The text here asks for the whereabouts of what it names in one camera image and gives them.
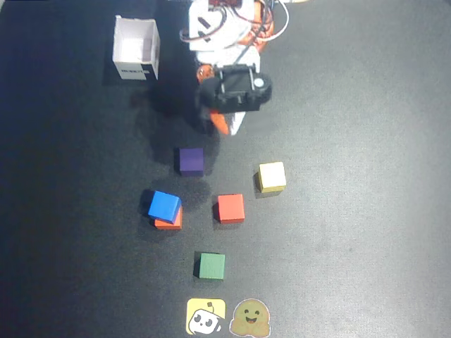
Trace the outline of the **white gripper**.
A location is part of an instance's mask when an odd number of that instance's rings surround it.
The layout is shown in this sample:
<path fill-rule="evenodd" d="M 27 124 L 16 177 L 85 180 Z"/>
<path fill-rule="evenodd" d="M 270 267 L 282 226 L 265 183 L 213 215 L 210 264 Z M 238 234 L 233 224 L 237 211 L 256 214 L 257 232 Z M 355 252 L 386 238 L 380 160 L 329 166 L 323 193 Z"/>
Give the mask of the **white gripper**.
<path fill-rule="evenodd" d="M 197 69 L 197 81 L 200 85 L 207 78 L 214 76 L 213 66 L 222 68 L 234 64 L 240 54 L 245 50 L 245 46 L 231 46 L 226 49 L 219 49 L 215 51 L 197 51 L 195 53 L 197 61 L 201 64 Z M 248 66 L 255 65 L 256 69 L 260 69 L 261 58 L 258 50 L 251 46 L 247 52 L 237 62 L 238 64 L 245 64 Z M 219 111 L 212 108 L 204 108 L 205 116 L 212 123 L 212 125 L 221 133 L 234 136 L 238 133 L 240 126 L 245 118 L 245 112 L 237 112 L 232 114 L 230 125 L 226 122 L 226 118 Z"/>

